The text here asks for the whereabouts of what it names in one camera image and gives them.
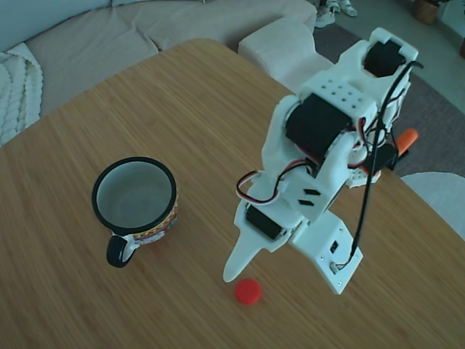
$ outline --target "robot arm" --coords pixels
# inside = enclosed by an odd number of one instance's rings
[[[344,184],[366,181],[363,164],[374,147],[378,113],[401,70],[416,49],[383,29],[359,41],[337,64],[305,82],[300,93],[275,108],[262,149],[264,169],[251,177],[235,225],[240,236],[223,278],[232,281],[261,249],[274,252],[290,242],[314,262],[332,290],[340,294],[363,255],[344,268],[352,236],[328,208]],[[386,138],[410,86],[408,74],[387,103],[382,121]],[[373,177],[375,182],[379,171]]]

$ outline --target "shoe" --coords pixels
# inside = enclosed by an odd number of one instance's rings
[[[327,0],[326,7],[329,9],[333,9],[335,13],[339,13],[341,11],[341,7],[339,6],[338,0]]]
[[[326,6],[320,7],[317,12],[317,20],[315,21],[315,27],[321,29],[330,24],[334,24],[336,22],[334,10],[334,7],[331,9],[329,9]]]
[[[342,12],[348,15],[349,17],[357,17],[358,12],[356,9],[354,9],[352,4],[350,3],[350,0],[339,0],[339,6],[340,9],[342,9]]]

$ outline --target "mug handle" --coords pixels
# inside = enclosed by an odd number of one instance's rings
[[[107,246],[107,261],[113,267],[122,268],[129,263],[137,247],[139,244],[113,233]]]

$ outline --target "mug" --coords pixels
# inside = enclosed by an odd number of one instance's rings
[[[177,187],[161,162],[141,156],[107,167],[92,190],[98,220],[110,229],[107,261],[122,268],[143,244],[165,235],[177,218]]]

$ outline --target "sofa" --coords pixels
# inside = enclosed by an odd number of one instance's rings
[[[44,75],[41,116],[172,46],[210,38],[237,51],[261,27],[293,17],[311,31],[306,0],[15,0],[2,5],[0,52],[24,42]]]

